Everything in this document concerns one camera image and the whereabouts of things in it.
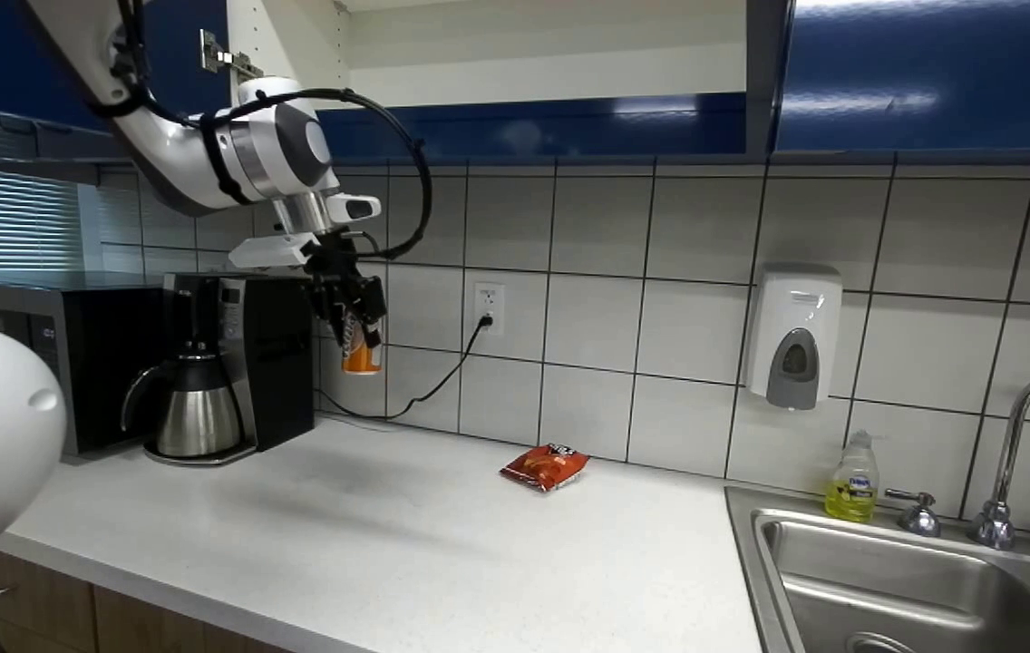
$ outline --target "window blind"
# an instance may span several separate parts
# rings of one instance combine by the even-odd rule
[[[0,171],[0,271],[78,270],[77,190]]]

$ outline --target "sink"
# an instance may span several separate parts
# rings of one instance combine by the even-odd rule
[[[1030,653],[1030,555],[727,489],[764,650]]]

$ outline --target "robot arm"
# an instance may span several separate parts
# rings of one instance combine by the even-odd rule
[[[409,150],[420,187],[420,229],[369,259],[407,255],[432,216],[432,174],[415,137],[380,104],[350,92],[301,92],[292,79],[258,78],[232,108],[199,116],[165,112],[147,92],[140,0],[19,0],[53,60],[73,72],[85,104],[112,125],[151,190],[184,216],[270,205],[282,231],[240,245],[235,270],[303,270],[322,318],[339,340],[344,323],[383,316],[380,282],[363,278],[349,225],[380,216],[374,195],[349,195],[331,162],[311,99],[356,103],[383,116]]]
[[[282,205],[292,231],[322,237],[356,218],[375,218],[375,201],[344,195],[331,147],[301,103],[258,108],[235,125],[175,116],[143,86],[137,0],[21,0],[37,34],[73,72],[85,104],[110,116],[143,179],[184,216],[242,205]],[[301,92],[288,79],[249,79],[242,103]]]

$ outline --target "dish soap bottle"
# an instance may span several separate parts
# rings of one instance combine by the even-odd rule
[[[876,462],[867,433],[854,433],[842,466],[823,486],[823,512],[845,524],[870,524],[876,512]]]

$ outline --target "white countertop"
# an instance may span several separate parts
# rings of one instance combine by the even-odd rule
[[[0,552],[286,650],[762,650],[721,486],[594,462],[540,496],[516,454],[332,416],[210,472],[125,450],[59,467]]]

